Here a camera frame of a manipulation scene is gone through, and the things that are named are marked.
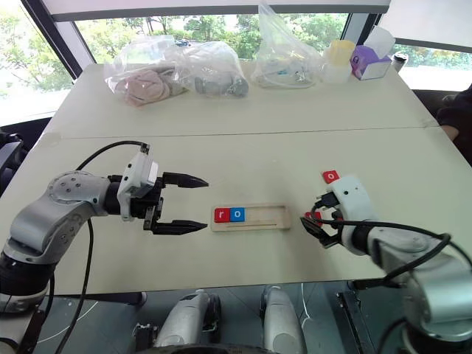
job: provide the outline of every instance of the pink fabric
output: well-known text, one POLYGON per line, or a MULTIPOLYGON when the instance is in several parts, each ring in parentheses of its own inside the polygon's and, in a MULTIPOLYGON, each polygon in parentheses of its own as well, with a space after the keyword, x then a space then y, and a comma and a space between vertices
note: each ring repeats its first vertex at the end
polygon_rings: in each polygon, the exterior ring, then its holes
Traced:
POLYGON ((134 106, 165 100, 170 96, 169 85, 153 70, 145 69, 121 80, 117 88, 125 92, 125 101, 134 106))

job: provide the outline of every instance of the blue letter block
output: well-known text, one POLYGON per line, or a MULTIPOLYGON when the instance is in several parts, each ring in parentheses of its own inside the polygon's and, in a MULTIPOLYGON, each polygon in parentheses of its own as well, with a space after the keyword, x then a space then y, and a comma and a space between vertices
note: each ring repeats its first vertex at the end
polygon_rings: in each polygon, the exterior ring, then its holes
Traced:
POLYGON ((229 215, 229 221, 232 223, 240 223, 246 219, 244 208, 231 208, 229 215))

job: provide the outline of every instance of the floor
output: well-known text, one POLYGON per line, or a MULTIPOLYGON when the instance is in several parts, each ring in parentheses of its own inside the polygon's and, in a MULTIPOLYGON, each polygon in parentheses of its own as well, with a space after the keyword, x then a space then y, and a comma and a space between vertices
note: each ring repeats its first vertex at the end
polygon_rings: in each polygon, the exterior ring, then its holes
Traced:
MULTIPOLYGON (((259 317, 259 306, 264 287, 256 285, 207 289, 221 299, 222 343, 262 346, 263 327, 259 317)), ((296 313, 302 321, 305 314, 300 284, 284 284, 281 287, 291 298, 296 313)), ((189 290, 150 292, 147 293, 146 303, 140 308, 119 303, 86 301, 80 320, 63 353, 135 353, 131 333, 136 323, 162 326, 178 299, 191 292, 189 290)), ((398 303, 397 294, 392 294, 390 290, 384 291, 385 294, 381 292, 382 289, 362 292, 365 298, 362 299, 363 312, 367 313, 366 323, 373 329, 374 343, 377 343, 383 328, 398 316, 398 305, 395 305, 398 303), (390 308, 382 307, 383 310, 379 311, 379 299, 384 299, 390 308)), ((308 313, 312 317, 304 326, 308 352, 345 354, 341 334, 327 301, 324 283, 305 283, 304 295, 308 313)), ((35 348, 35 354, 50 354, 55 351, 74 314, 76 304, 76 299, 60 297, 54 299, 51 313, 35 348)))

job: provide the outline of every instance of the black cable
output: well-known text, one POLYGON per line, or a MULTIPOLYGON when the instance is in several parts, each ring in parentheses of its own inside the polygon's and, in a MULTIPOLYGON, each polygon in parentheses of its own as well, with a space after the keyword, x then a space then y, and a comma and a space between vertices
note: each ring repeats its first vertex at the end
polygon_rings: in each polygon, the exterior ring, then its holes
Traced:
POLYGON ((385 348, 385 344, 387 339, 390 337, 394 329, 400 325, 403 325, 406 322, 406 319, 402 317, 401 319, 398 319, 396 321, 393 321, 390 326, 388 326, 387 329, 382 333, 381 340, 378 342, 378 350, 377 354, 382 354, 385 348))
MULTIPOLYGON (((112 144, 106 145, 105 147, 102 147, 101 149, 91 154, 84 162, 82 162, 79 165, 79 167, 77 167, 76 170, 82 170, 91 160, 95 159, 101 153, 120 145, 138 145, 138 146, 141 146, 142 148, 148 149, 148 144, 144 142, 137 142, 134 140, 122 140, 121 142, 114 142, 112 144)), ((69 328, 67 329, 66 334, 64 334, 64 337, 60 341, 59 346, 55 351, 55 354, 61 353, 64 346, 66 345, 66 342, 69 340, 69 337, 72 331, 74 330, 77 319, 79 318, 80 312, 82 310, 83 302, 86 297, 87 285, 89 283, 89 275, 90 275, 91 255, 94 248, 94 227, 90 219, 87 220, 87 224, 88 224, 88 233, 90 235, 90 242, 88 244, 87 265, 86 265, 86 273, 83 279, 82 293, 80 294, 79 303, 77 304, 77 308, 75 310, 74 317, 71 320, 71 324, 69 325, 69 328)))
POLYGON ((90 241, 88 243, 87 265, 86 265, 86 273, 83 279, 82 293, 80 294, 79 303, 77 304, 77 309, 75 310, 75 314, 71 320, 71 324, 69 325, 69 328, 67 328, 67 331, 66 331, 66 334, 64 334, 64 337, 62 337, 62 340, 60 341, 59 346, 55 351, 55 354, 60 354, 62 352, 62 349, 66 345, 66 342, 69 339, 72 331, 74 330, 75 324, 77 323, 77 319, 79 318, 80 311, 82 310, 83 301, 85 300, 85 297, 86 297, 87 284, 89 283, 89 275, 90 275, 91 255, 94 249, 94 227, 92 226, 90 219, 87 220, 87 224, 88 224, 88 233, 90 235, 90 241))
POLYGON ((455 244, 452 241, 449 241, 449 246, 455 249, 462 257, 464 257, 465 261, 468 263, 468 265, 472 268, 472 260, 470 257, 465 253, 463 249, 461 249, 457 244, 455 244))
POLYGON ((82 162, 79 167, 77 167, 76 170, 82 170, 91 160, 95 159, 97 156, 99 156, 101 153, 110 150, 111 148, 114 148, 115 146, 120 146, 120 145, 138 145, 138 146, 148 146, 148 144, 145 144, 144 142, 137 142, 134 140, 122 140, 121 142, 114 142, 110 145, 106 145, 105 147, 102 147, 101 149, 95 151, 93 154, 91 154, 84 162, 82 162))
POLYGON ((52 300, 54 299, 54 287, 55 287, 55 279, 54 279, 54 273, 52 273, 51 279, 49 279, 49 295, 47 298, 46 310, 44 310, 43 323, 46 322, 47 316, 49 315, 49 312, 51 311, 52 300))
POLYGON ((386 223, 383 221, 346 221, 346 220, 325 220, 318 219, 315 217, 316 205, 311 209, 311 218, 318 223, 326 223, 328 225, 337 225, 337 226, 369 226, 369 227, 389 227, 393 229, 402 229, 412 232, 418 232, 420 234, 425 234, 441 240, 433 249, 425 253, 423 256, 417 258, 416 260, 402 265, 401 267, 394 269, 389 272, 384 278, 383 282, 388 283, 391 279, 398 277, 399 275, 411 271, 412 269, 418 267, 424 262, 430 260, 432 257, 438 255, 451 241, 451 236, 448 234, 438 235, 434 232, 431 232, 426 229, 421 229, 420 227, 403 225, 402 223, 386 223))

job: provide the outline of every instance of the black chair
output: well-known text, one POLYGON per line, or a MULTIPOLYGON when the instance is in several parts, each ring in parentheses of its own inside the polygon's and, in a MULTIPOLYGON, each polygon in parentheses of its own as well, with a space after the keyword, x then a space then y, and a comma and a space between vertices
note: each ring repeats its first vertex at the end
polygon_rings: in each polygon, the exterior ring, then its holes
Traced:
POLYGON ((454 101, 457 91, 436 91, 436 90, 413 90, 421 103, 431 113, 433 117, 444 107, 448 107, 454 101))
POLYGON ((0 127, 0 196, 50 120, 43 118, 0 127))
POLYGON ((28 154, 18 134, 0 131, 0 196, 28 154))

